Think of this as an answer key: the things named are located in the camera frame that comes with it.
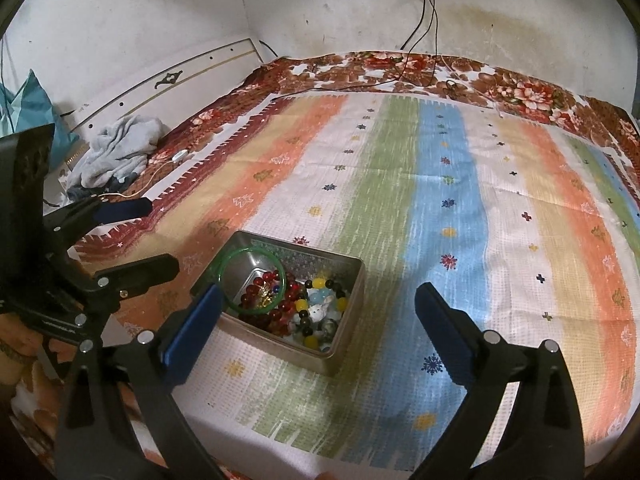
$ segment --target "blue snowflake print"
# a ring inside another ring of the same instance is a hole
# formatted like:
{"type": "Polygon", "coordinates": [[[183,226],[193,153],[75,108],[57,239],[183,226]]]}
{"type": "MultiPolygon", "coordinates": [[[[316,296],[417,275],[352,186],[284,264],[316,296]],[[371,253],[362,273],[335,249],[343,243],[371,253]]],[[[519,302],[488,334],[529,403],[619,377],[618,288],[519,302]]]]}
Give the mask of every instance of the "blue snowflake print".
{"type": "Polygon", "coordinates": [[[420,370],[435,375],[442,371],[442,361],[436,354],[432,354],[424,358],[424,364],[420,370]]]}

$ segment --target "red snowflake print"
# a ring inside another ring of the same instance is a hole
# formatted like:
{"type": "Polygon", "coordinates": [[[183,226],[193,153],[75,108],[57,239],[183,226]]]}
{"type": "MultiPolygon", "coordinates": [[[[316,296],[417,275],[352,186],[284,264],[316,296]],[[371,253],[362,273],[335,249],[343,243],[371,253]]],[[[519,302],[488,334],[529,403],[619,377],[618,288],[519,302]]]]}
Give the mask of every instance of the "red snowflake print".
{"type": "Polygon", "coordinates": [[[440,257],[440,263],[444,266],[445,269],[451,270],[456,268],[456,263],[458,259],[453,257],[452,254],[443,254],[440,257]]]}

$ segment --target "silver screw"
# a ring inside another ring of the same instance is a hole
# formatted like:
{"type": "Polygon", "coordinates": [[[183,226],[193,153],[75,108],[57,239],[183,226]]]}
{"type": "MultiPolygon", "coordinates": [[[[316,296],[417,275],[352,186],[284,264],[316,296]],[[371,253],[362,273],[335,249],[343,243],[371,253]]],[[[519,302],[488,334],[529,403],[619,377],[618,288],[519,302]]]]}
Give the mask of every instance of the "silver screw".
{"type": "Polygon", "coordinates": [[[545,348],[552,354],[555,354],[560,349],[558,343],[556,343],[553,339],[547,339],[545,341],[545,348]]]}
{"type": "Polygon", "coordinates": [[[94,347],[94,342],[91,341],[90,339],[85,339],[80,343],[80,346],[79,346],[80,351],[83,354],[86,354],[87,352],[91,351],[93,347],[94,347]]]}
{"type": "Polygon", "coordinates": [[[484,334],[482,334],[482,338],[487,341],[490,345],[497,345],[502,338],[500,334],[495,332],[494,330],[487,330],[484,334]]]}
{"type": "Polygon", "coordinates": [[[78,314],[76,316],[76,320],[74,321],[74,323],[78,326],[82,326],[86,323],[86,316],[85,314],[78,314]]]}
{"type": "Polygon", "coordinates": [[[138,334],[137,340],[141,345],[146,345],[154,340],[155,334],[151,330],[143,330],[138,334]]]}

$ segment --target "orange stripe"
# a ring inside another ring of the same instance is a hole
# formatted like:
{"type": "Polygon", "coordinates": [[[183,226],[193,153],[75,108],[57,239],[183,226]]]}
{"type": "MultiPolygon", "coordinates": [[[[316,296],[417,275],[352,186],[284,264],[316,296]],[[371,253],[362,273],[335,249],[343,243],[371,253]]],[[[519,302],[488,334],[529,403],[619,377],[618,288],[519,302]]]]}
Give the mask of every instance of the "orange stripe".
{"type": "Polygon", "coordinates": [[[545,171],[554,176],[559,198],[564,200],[564,211],[579,240],[582,259],[596,291],[600,313],[600,344],[606,368],[604,390],[598,402],[593,434],[586,437],[599,440],[607,435],[607,430],[616,418],[626,416],[631,403],[636,345],[634,342],[627,347],[620,338],[626,321],[631,316],[629,294],[615,257],[616,250],[602,219],[582,211],[583,208],[591,211],[598,209],[580,177],[568,166],[545,128],[521,122],[520,129],[538,148],[545,171]],[[607,257],[610,258],[611,268],[605,277],[603,260],[607,257]]]}
{"type": "MultiPolygon", "coordinates": [[[[187,306],[190,302],[189,289],[206,265],[233,232],[241,229],[255,215],[267,193],[291,174],[308,143],[341,110],[346,99],[347,96],[298,98],[283,114],[300,113],[298,118],[293,122],[290,118],[283,121],[287,125],[283,129],[278,127],[278,117],[272,118],[272,124],[260,136],[225,163],[227,167],[238,165],[239,174],[235,182],[224,181],[229,178],[229,172],[221,171],[224,166],[212,174],[207,179],[207,186],[218,182],[225,191],[207,204],[206,213],[198,219],[197,227],[171,251],[180,261],[180,273],[172,282],[156,286],[144,296],[125,302],[117,317],[146,328],[156,328],[168,314],[187,306]],[[274,138],[266,139],[265,136],[270,134],[274,138]],[[255,147],[260,143],[265,144],[265,149],[251,160],[251,153],[255,153],[255,147]]],[[[178,205],[175,211],[180,211],[181,207],[182,204],[178,205]]],[[[188,216],[190,211],[185,209],[180,213],[188,216]]]]}

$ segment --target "green stripe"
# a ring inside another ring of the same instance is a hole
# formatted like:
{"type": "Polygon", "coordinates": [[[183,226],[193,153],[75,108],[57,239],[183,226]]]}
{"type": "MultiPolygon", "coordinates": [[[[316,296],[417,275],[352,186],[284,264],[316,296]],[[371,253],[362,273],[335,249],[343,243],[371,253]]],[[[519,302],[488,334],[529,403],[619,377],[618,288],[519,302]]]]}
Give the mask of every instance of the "green stripe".
{"type": "Polygon", "coordinates": [[[609,207],[620,220],[620,225],[622,225],[622,222],[626,222],[626,227],[621,227],[620,230],[626,239],[626,243],[629,244],[629,248],[633,251],[636,257],[636,267],[640,270],[640,234],[638,233],[638,229],[636,229],[632,213],[626,206],[624,197],[620,195],[619,190],[613,186],[607,174],[600,167],[599,161],[592,155],[587,146],[580,142],[580,140],[569,138],[567,140],[578,157],[587,162],[585,166],[591,173],[601,195],[611,199],[612,203],[609,204],[609,207]]]}
{"type": "Polygon", "coordinates": [[[331,250],[358,256],[367,267],[366,303],[350,350],[333,378],[265,356],[236,418],[278,442],[299,431],[293,446],[335,456],[367,415],[366,392],[384,325],[402,275],[408,209],[414,194],[418,100],[386,97],[364,134],[356,187],[344,225],[331,250]]]}

